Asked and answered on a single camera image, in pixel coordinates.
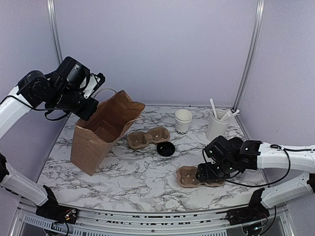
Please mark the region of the single cardboard cup carrier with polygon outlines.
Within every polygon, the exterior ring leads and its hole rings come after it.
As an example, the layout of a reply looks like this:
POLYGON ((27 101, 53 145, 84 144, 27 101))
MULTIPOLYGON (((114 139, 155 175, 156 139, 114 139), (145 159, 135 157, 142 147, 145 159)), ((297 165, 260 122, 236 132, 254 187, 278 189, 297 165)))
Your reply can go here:
POLYGON ((221 187, 225 185, 224 180, 200 181, 196 178, 197 167, 182 166, 176 171, 177 183, 183 188, 197 188, 199 186, 221 187))

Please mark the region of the brown paper bag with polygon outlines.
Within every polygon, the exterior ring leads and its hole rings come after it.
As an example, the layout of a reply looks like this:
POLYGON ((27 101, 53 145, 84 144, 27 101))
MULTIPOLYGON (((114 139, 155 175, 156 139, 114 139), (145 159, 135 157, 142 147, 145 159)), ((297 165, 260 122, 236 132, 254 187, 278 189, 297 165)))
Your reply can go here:
POLYGON ((133 101, 124 90, 101 102, 88 121, 75 124, 71 163, 92 176, 144 109, 145 104, 133 101))

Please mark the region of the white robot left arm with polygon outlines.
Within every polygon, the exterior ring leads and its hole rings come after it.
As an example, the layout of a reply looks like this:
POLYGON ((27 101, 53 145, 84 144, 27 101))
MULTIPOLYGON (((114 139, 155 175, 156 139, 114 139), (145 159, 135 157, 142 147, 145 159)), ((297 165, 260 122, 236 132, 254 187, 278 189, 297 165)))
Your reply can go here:
MULTIPOLYGON (((0 103, 0 135, 3 137, 30 111, 42 111, 45 116, 62 111, 61 118, 75 114, 87 121, 99 104, 93 94, 104 82, 102 73, 92 73, 70 56, 48 74, 38 70, 29 72, 0 103)), ((0 156, 0 185, 33 202, 38 216, 70 224, 76 222, 76 208, 61 206, 50 187, 37 184, 18 172, 4 155, 0 156)))

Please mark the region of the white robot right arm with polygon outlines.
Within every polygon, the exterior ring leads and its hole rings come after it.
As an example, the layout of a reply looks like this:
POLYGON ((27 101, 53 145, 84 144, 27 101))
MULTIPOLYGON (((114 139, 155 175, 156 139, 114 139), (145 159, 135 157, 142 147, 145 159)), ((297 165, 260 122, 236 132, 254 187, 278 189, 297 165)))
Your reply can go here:
POLYGON ((247 206, 226 213, 231 224, 269 216, 269 209, 289 200, 315 192, 315 147, 280 146, 262 141, 240 138, 214 138, 203 150, 205 161, 197 167, 200 182, 229 181, 234 172, 278 168, 302 171, 302 174, 283 182, 284 177, 271 183, 256 186, 247 206))

